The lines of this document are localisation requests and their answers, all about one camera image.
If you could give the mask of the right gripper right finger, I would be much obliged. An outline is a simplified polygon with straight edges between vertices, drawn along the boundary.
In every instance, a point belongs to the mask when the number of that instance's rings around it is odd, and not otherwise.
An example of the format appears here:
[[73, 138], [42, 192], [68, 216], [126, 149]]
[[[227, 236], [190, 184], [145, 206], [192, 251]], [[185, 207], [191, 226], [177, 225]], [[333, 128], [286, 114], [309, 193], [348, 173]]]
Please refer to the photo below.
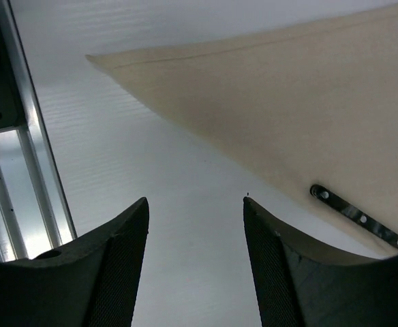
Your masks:
[[332, 247], [248, 197], [243, 221], [263, 326], [398, 326], [398, 255]]

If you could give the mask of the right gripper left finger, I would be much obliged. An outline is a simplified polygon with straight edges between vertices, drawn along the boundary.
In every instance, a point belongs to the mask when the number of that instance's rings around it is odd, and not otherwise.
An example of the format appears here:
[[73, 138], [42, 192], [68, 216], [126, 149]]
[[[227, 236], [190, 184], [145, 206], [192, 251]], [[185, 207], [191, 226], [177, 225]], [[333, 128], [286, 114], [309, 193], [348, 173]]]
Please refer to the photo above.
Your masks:
[[131, 326], [148, 231], [141, 198], [65, 245], [0, 263], [0, 326]]

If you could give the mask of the silver fork black handle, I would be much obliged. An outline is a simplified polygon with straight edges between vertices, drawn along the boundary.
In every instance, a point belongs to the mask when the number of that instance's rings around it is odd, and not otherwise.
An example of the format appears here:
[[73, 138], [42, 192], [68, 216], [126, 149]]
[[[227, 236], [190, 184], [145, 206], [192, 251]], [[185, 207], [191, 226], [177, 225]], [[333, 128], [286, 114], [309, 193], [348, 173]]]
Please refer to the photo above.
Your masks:
[[398, 233], [392, 231], [373, 217], [344, 200], [326, 187], [313, 184], [309, 189], [310, 194], [330, 209], [359, 225], [364, 230], [383, 240], [388, 245], [398, 250]]

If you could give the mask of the beige cloth napkin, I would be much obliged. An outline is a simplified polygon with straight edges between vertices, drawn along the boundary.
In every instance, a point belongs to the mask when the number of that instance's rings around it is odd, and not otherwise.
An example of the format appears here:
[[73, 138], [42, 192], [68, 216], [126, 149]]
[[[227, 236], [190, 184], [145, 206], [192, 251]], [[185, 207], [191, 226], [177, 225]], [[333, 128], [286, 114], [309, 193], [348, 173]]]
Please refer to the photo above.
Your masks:
[[398, 3], [88, 60], [311, 214], [398, 253], [309, 192], [322, 185], [398, 233]]

